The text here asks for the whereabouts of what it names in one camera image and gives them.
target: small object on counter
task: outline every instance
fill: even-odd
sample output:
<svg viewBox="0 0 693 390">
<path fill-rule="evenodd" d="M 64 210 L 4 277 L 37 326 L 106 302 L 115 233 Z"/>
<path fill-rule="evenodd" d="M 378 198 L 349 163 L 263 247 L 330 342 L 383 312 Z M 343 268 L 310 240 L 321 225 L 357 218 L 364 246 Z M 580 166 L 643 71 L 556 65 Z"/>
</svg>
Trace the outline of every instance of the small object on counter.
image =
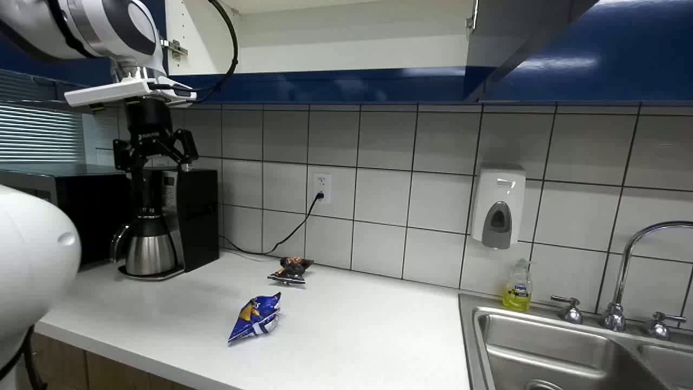
<svg viewBox="0 0 693 390">
<path fill-rule="evenodd" d="M 312 260 L 289 255 L 280 260 L 282 268 L 268 276 L 283 286 L 305 283 L 305 268 L 312 267 Z"/>
<path fill-rule="evenodd" d="M 280 299 L 282 299 L 282 293 L 271 296 L 256 296 L 250 303 L 245 303 L 242 309 L 239 312 L 239 320 L 229 337 L 229 344 L 245 338 L 256 338 L 260 333 L 268 333 L 277 320 Z"/>
<path fill-rule="evenodd" d="M 509 283 L 500 293 L 500 306 L 514 312 L 529 312 L 531 302 L 531 268 L 529 260 L 519 257 L 514 267 Z"/>
</svg>

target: blue wrapper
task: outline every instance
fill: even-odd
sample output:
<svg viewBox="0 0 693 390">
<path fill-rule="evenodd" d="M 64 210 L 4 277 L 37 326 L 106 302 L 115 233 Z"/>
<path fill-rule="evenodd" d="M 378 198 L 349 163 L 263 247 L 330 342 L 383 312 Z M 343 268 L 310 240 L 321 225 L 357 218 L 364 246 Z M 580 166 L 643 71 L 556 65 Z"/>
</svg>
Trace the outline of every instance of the blue wrapper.
<svg viewBox="0 0 693 390">
<path fill-rule="evenodd" d="M 239 320 L 229 337 L 229 344 L 245 338 L 256 338 L 260 333 L 268 333 L 277 320 L 280 299 L 282 299 L 282 293 L 271 296 L 256 296 L 250 303 L 245 303 L 242 309 L 239 312 Z"/>
</svg>

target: window blinds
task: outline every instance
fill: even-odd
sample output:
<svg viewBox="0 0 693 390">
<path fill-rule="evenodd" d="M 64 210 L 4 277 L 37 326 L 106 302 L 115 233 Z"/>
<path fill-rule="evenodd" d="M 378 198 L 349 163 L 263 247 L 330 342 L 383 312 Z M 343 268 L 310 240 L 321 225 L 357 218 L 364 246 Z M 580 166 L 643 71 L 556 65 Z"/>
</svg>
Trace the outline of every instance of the window blinds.
<svg viewBox="0 0 693 390">
<path fill-rule="evenodd" d="M 2 163 L 84 163 L 80 116 L 0 104 Z"/>
</svg>

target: wall tile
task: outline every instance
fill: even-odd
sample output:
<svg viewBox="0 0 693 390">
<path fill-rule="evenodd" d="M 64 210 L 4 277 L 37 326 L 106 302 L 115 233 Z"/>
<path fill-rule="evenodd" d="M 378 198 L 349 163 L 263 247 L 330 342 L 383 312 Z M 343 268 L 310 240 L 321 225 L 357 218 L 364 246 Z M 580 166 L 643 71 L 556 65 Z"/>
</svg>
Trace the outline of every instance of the wall tile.
<svg viewBox="0 0 693 390">
<path fill-rule="evenodd" d="M 613 302 L 621 255 L 608 255 L 600 312 Z M 691 279 L 691 264 L 630 257 L 624 290 L 626 319 L 652 319 L 653 312 L 680 314 Z"/>
<path fill-rule="evenodd" d="M 643 107 L 640 116 L 660 116 L 660 118 L 693 118 L 693 107 Z"/>
<path fill-rule="evenodd" d="M 225 108 L 222 111 L 222 157 L 225 158 L 263 158 L 263 108 Z"/>
<path fill-rule="evenodd" d="M 559 107 L 559 116 L 636 116 L 636 107 Z"/>
<path fill-rule="evenodd" d="M 221 203 L 263 205 L 263 163 L 225 160 Z"/>
<path fill-rule="evenodd" d="M 351 267 L 351 225 L 352 222 L 321 218 L 308 222 L 305 257 L 337 268 Z"/>
<path fill-rule="evenodd" d="M 505 107 L 505 104 L 490 104 L 482 107 L 482 112 L 510 112 L 510 116 L 553 116 L 555 107 Z"/>
<path fill-rule="evenodd" d="M 200 158 L 194 160 L 193 169 L 215 169 L 221 178 L 221 164 L 222 164 L 221 158 Z"/>
<path fill-rule="evenodd" d="M 473 178 L 414 173 L 410 225 L 465 233 Z"/>
<path fill-rule="evenodd" d="M 415 112 L 361 112 L 360 166 L 412 169 Z"/>
<path fill-rule="evenodd" d="M 352 268 L 401 277 L 405 260 L 405 227 L 355 223 Z"/>
<path fill-rule="evenodd" d="M 473 173 L 478 116 L 420 112 L 415 134 L 415 171 Z"/>
<path fill-rule="evenodd" d="M 221 111 L 173 111 L 173 127 L 193 132 L 200 157 L 221 157 Z"/>
<path fill-rule="evenodd" d="M 314 215 L 352 218 L 355 169 L 308 166 L 305 210 L 318 196 L 318 190 L 314 188 L 314 178 L 325 173 L 331 178 L 331 200 L 330 203 L 318 202 Z"/>
<path fill-rule="evenodd" d="M 415 104 L 364 104 L 364 112 L 412 112 Z"/>
<path fill-rule="evenodd" d="M 286 215 L 286 212 L 268 212 L 265 210 L 265 237 L 263 237 L 263 250 L 271 251 L 280 240 L 283 240 L 298 223 L 304 222 L 304 215 Z M 276 255 L 302 255 L 304 257 L 304 246 L 305 246 L 305 225 L 286 240 Z"/>
<path fill-rule="evenodd" d="M 357 171 L 355 218 L 377 223 L 407 223 L 410 173 Z"/>
<path fill-rule="evenodd" d="M 559 116 L 547 181 L 621 184 L 635 118 Z"/>
<path fill-rule="evenodd" d="M 467 238 L 462 289 L 481 294 L 500 294 L 500 290 L 510 279 L 510 268 L 519 257 L 529 257 L 531 246 L 517 243 L 510 250 L 482 247 L 481 243 Z"/>
<path fill-rule="evenodd" d="M 113 150 L 94 150 L 86 153 L 88 164 L 100 164 L 100 166 L 115 166 L 113 163 Z"/>
<path fill-rule="evenodd" d="M 283 163 L 305 163 L 308 112 L 265 111 L 265 158 Z"/>
<path fill-rule="evenodd" d="M 621 254 L 632 234 L 658 222 L 693 218 L 693 194 L 626 188 L 610 251 Z M 693 233 L 667 227 L 648 234 L 632 247 L 636 255 L 673 257 L 693 262 Z"/>
<path fill-rule="evenodd" d="M 682 326 L 685 329 L 693 329 L 693 289 L 689 286 L 689 299 L 685 307 L 687 322 Z"/>
<path fill-rule="evenodd" d="M 331 112 L 337 112 L 337 111 L 360 111 L 357 104 L 317 104 L 317 107 L 310 107 L 310 111 L 331 111 Z"/>
<path fill-rule="evenodd" d="M 305 212 L 305 164 L 265 164 L 265 208 Z"/>
<path fill-rule="evenodd" d="M 221 234 L 245 251 L 263 251 L 263 210 L 221 205 Z"/>
<path fill-rule="evenodd" d="M 538 243 L 608 250 L 620 188 L 555 184 L 544 188 Z"/>
<path fill-rule="evenodd" d="M 693 118 L 640 118 L 627 186 L 693 190 Z"/>
<path fill-rule="evenodd" d="M 355 166 L 357 139 L 357 111 L 310 112 L 310 163 Z"/>
<path fill-rule="evenodd" d="M 553 116 L 484 116 L 478 166 L 519 164 L 529 178 L 544 178 Z"/>
<path fill-rule="evenodd" d="M 607 254 L 534 246 L 533 289 L 534 302 L 575 296 L 580 307 L 594 312 L 600 296 Z"/>
<path fill-rule="evenodd" d="M 525 203 L 521 203 L 519 240 L 533 240 L 534 238 L 534 225 L 538 225 L 538 212 L 539 212 L 539 194 L 542 194 L 542 182 L 526 181 L 526 184 L 525 184 Z"/>
<path fill-rule="evenodd" d="M 463 254 L 462 234 L 407 233 L 405 279 L 457 289 Z"/>
<path fill-rule="evenodd" d="M 467 112 L 467 116 L 478 116 L 481 107 L 417 107 L 417 112 Z"/>
</svg>

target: backsplash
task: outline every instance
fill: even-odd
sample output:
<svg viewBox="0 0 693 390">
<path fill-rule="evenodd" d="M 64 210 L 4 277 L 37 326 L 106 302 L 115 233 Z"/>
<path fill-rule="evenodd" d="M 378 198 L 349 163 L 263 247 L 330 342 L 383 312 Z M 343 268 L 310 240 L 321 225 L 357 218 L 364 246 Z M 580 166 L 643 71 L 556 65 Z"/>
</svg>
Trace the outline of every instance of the backsplash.
<svg viewBox="0 0 693 390">
<path fill-rule="evenodd" d="M 693 218 L 693 108 L 663 107 L 228 107 L 177 111 L 194 132 L 200 166 L 221 173 L 221 222 L 245 250 L 283 238 L 314 200 L 331 202 L 280 255 L 495 294 L 517 257 L 533 262 L 538 302 L 578 296 L 604 309 L 630 234 Z M 91 163 L 110 164 L 117 112 L 84 116 Z M 467 237 L 482 164 L 529 175 L 519 246 L 487 250 Z M 635 247 L 626 316 L 693 320 L 693 233 Z"/>
</svg>

